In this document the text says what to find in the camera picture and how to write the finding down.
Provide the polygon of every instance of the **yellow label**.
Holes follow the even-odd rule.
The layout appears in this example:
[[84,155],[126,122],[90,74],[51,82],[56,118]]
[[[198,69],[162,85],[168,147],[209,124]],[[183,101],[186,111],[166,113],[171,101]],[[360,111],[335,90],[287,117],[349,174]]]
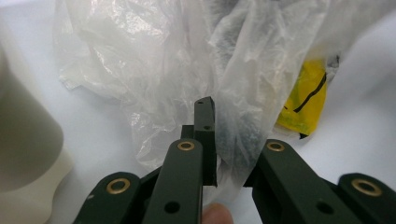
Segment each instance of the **yellow label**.
[[318,125],[326,100],[324,62],[305,62],[293,90],[279,114],[277,124],[306,135]]

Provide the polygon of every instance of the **white surface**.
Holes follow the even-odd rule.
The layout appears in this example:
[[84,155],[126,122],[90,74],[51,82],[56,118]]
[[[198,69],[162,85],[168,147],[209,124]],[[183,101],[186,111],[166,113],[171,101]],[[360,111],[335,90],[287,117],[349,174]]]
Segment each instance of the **white surface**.
[[[6,46],[7,54],[14,55],[11,68],[17,72],[20,66],[15,64],[25,64],[44,105],[63,127],[75,167],[55,193],[49,223],[71,223],[101,178],[117,171],[139,176],[147,172],[134,160],[130,128],[119,104],[83,89],[68,91],[58,80],[53,13],[53,0],[1,7],[0,37],[2,42],[12,40]],[[316,133],[289,141],[318,175],[337,182],[342,174],[359,172],[396,189],[395,39],[393,13],[343,61]],[[249,189],[228,205],[235,223],[261,223]]]

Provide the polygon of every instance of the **black metal bracket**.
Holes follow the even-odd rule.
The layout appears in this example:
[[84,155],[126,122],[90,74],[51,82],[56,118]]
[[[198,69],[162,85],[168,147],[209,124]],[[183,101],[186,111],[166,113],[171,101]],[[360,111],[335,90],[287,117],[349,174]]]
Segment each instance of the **black metal bracket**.
[[[215,107],[195,103],[194,125],[168,149],[163,166],[139,178],[115,173],[87,197],[74,223],[201,223],[202,186],[216,186]],[[245,187],[262,221],[396,223],[396,193],[368,175],[320,178],[285,142],[269,139]]]

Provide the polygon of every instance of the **screw hole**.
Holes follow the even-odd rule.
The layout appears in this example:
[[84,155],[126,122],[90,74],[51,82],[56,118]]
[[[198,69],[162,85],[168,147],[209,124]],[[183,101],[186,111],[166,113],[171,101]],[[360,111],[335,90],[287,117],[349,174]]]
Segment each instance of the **screw hole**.
[[125,182],[123,182],[123,181],[115,182],[115,183],[111,186],[111,188],[114,189],[114,190],[120,190],[120,189],[123,189],[124,187],[125,187]]
[[174,214],[180,209],[180,204],[177,202],[169,202],[165,205],[165,212]]
[[190,143],[183,143],[183,144],[181,144],[181,147],[189,148],[189,147],[191,147],[191,144]]
[[368,191],[371,191],[371,192],[374,192],[374,191],[375,191],[375,188],[373,188],[373,186],[368,185],[368,184],[366,184],[366,183],[359,183],[359,186],[360,186],[362,189],[365,189],[365,190],[368,190]]
[[273,144],[271,145],[271,147],[276,148],[276,149],[282,148],[282,146],[281,146],[280,144],[277,144],[277,143],[273,143]]
[[329,206],[328,204],[324,203],[324,202],[319,202],[317,203],[317,209],[324,214],[327,215],[331,215],[334,213],[334,210],[332,209],[331,206]]

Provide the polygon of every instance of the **plastic bag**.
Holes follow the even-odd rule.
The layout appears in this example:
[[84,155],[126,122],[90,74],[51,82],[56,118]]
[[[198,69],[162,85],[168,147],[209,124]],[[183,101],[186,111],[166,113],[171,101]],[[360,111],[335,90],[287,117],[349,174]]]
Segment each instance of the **plastic bag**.
[[208,198],[233,197],[242,187],[303,61],[345,51],[395,5],[390,0],[58,3],[54,40],[63,62],[61,80],[69,88],[82,85],[121,100],[136,158],[149,170],[162,164],[181,125],[192,123],[193,102],[214,96],[221,164],[219,187],[210,189]]

